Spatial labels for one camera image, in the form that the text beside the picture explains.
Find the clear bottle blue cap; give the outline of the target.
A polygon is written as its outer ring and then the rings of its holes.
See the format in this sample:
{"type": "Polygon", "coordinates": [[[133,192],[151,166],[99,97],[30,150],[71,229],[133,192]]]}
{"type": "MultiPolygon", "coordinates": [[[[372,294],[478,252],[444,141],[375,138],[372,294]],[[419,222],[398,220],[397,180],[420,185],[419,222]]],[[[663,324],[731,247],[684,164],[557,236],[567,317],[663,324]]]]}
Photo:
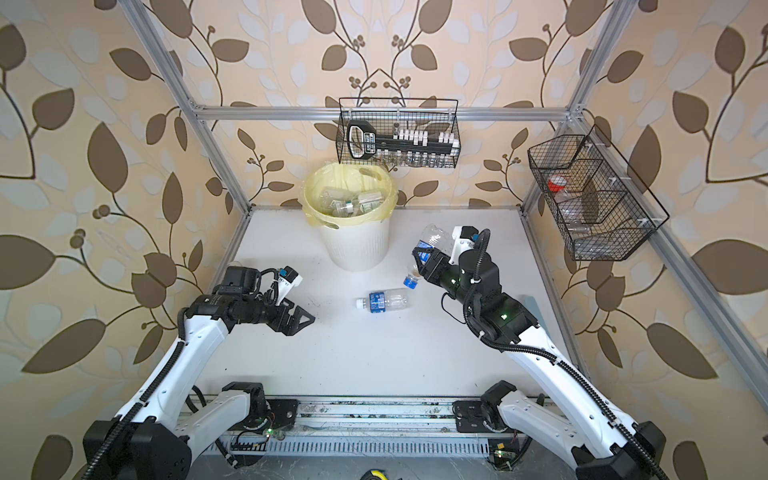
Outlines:
{"type": "Polygon", "coordinates": [[[421,278],[419,266],[425,264],[431,254],[428,249],[436,249],[449,254],[452,250],[450,234],[435,224],[427,225],[419,236],[415,245],[418,249],[416,255],[411,255],[407,263],[407,274],[403,284],[409,289],[415,289],[421,278]]]}

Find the clear bottle blue label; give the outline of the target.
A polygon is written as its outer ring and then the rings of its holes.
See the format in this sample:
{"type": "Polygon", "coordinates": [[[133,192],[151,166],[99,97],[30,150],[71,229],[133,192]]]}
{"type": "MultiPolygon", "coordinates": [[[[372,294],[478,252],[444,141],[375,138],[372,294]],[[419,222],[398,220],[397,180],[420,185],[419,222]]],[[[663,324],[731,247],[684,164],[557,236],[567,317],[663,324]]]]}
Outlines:
{"type": "Polygon", "coordinates": [[[409,292],[408,288],[373,291],[357,298],[355,306],[373,314],[403,310],[409,307],[409,292]]]}

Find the clear bottle green neck band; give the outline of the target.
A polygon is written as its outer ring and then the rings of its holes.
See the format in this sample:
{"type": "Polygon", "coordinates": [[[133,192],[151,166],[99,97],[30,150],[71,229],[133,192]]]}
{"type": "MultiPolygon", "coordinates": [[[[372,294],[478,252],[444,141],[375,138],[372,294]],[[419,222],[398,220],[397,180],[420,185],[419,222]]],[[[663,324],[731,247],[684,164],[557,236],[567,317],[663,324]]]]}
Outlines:
{"type": "Polygon", "coordinates": [[[377,209],[385,200],[385,195],[381,191],[361,192],[356,197],[356,212],[367,214],[377,209]]]}

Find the clear bottle green white label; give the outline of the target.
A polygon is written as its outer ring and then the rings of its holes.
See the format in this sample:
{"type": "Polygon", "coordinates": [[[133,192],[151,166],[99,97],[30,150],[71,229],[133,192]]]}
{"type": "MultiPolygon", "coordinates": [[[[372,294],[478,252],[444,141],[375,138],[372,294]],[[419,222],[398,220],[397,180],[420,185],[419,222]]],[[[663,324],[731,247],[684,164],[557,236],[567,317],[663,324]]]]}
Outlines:
{"type": "Polygon", "coordinates": [[[355,200],[353,192],[326,187],[319,196],[319,211],[337,218],[351,217],[355,215],[355,200]]]}

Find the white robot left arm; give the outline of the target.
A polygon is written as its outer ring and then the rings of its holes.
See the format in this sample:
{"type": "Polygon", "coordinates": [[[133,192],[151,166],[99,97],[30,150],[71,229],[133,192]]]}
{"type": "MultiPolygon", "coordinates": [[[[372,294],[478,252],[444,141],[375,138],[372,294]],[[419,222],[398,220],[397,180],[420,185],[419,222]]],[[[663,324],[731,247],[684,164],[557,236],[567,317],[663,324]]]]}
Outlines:
{"type": "Polygon", "coordinates": [[[230,266],[211,293],[199,296],[177,318],[177,339],[137,393],[110,420],[94,422],[83,446],[85,479],[184,479],[193,462],[216,446],[231,464],[238,462],[221,438],[234,426],[271,436],[292,424],[293,409],[274,410],[258,382],[230,382],[210,402],[196,382],[234,328],[264,324],[294,336],[315,318],[288,300],[301,275],[292,267],[259,271],[230,266]],[[274,279],[267,290],[261,282],[274,279]]]}

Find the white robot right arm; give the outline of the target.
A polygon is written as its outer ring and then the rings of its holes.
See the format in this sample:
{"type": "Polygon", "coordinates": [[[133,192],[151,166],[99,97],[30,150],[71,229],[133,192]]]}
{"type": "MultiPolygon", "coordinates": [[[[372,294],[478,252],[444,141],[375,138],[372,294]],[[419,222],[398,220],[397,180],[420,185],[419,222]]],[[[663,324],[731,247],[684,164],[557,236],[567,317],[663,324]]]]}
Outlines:
{"type": "Polygon", "coordinates": [[[470,248],[452,263],[444,252],[424,245],[412,255],[422,278],[461,304],[470,332],[515,361],[560,410],[554,413],[499,381],[483,398],[491,428],[524,433],[579,479],[666,478],[660,465],[666,437],[660,428],[636,422],[576,369],[536,316],[503,292],[489,254],[470,248]]]}

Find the white ribbed trash bin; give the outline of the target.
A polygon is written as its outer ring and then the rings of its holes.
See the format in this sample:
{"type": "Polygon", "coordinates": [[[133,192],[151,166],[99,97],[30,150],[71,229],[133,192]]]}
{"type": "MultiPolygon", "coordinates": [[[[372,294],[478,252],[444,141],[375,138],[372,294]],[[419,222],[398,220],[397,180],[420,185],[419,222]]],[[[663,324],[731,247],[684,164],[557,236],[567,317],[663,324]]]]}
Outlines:
{"type": "Polygon", "coordinates": [[[330,218],[309,220],[334,264],[350,272],[378,265],[389,249],[390,219],[330,218]]]}

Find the yellow plastic bin liner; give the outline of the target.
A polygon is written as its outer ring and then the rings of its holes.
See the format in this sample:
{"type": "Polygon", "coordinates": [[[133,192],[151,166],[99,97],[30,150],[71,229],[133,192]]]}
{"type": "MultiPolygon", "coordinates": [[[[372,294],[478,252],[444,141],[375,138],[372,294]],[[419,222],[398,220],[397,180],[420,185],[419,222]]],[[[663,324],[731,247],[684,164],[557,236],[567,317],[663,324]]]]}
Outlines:
{"type": "Polygon", "coordinates": [[[377,165],[327,164],[311,173],[304,182],[300,203],[309,225],[311,225],[309,220],[337,218],[319,211],[319,196],[326,187],[348,190],[356,197],[361,192],[381,191],[385,195],[385,200],[377,209],[367,214],[356,212],[355,200],[355,215],[347,218],[361,220],[389,218],[394,211],[398,196],[396,185],[385,168],[377,165]]]}

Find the light blue grey case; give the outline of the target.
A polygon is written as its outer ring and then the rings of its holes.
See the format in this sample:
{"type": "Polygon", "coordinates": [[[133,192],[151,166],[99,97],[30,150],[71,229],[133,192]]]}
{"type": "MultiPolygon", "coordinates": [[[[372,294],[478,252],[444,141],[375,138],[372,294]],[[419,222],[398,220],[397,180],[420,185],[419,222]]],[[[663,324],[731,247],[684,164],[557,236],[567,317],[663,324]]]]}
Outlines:
{"type": "Polygon", "coordinates": [[[543,323],[544,317],[535,297],[522,295],[519,301],[539,324],[543,323]]]}

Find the red cap item in basket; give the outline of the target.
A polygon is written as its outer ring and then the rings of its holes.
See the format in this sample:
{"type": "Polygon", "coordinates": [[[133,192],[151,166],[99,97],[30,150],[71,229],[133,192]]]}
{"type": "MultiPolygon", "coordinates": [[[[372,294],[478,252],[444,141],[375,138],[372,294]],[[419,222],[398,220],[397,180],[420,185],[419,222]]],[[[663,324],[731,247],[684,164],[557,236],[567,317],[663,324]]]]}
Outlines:
{"type": "Polygon", "coordinates": [[[567,179],[559,174],[553,174],[547,179],[548,190],[552,193],[563,191],[567,186],[567,179]]]}

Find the black white tool in basket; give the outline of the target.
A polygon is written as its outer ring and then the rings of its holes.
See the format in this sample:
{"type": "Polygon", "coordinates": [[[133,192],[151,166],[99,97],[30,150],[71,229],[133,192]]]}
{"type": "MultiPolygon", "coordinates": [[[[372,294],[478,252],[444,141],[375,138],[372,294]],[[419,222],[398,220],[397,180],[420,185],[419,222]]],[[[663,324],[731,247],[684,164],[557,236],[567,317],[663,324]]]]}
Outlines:
{"type": "Polygon", "coordinates": [[[376,129],[370,122],[352,120],[344,133],[344,144],[355,160],[385,159],[390,154],[415,158],[458,157],[460,139],[453,132],[431,133],[427,129],[407,129],[392,125],[376,129]]]}

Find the metal base rail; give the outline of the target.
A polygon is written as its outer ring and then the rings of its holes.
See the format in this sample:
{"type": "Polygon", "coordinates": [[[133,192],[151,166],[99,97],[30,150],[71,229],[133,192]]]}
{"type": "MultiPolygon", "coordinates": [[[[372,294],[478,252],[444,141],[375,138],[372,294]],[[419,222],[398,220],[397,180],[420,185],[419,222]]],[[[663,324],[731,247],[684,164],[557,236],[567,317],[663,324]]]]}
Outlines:
{"type": "Polygon", "coordinates": [[[513,391],[479,397],[273,396],[266,420],[235,424],[223,445],[243,456],[455,457],[503,455],[532,438],[564,459],[597,457],[624,442],[599,410],[566,416],[549,399],[513,391]]]}

